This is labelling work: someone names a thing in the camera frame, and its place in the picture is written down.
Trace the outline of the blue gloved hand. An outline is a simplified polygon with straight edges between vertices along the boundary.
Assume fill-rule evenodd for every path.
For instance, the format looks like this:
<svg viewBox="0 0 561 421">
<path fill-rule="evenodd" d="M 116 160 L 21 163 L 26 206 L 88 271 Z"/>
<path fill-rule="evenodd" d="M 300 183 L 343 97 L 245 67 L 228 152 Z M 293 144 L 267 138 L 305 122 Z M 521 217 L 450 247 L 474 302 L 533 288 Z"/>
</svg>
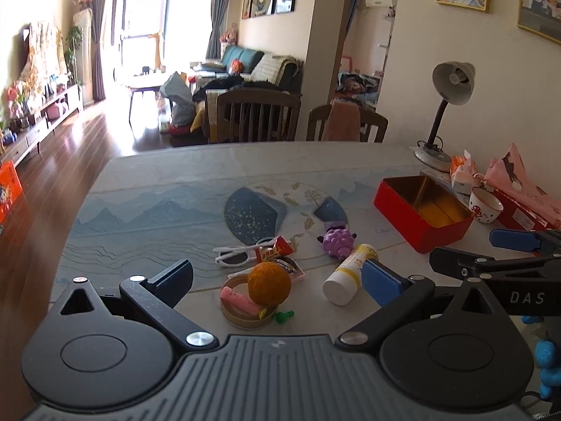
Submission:
<svg viewBox="0 0 561 421">
<path fill-rule="evenodd" d="M 540 324 L 533 333 L 537 336 L 534 348 L 535 363 L 539 369 L 540 397 L 553 402 L 560 399 L 560 317 L 523 315 L 525 325 Z"/>
</svg>

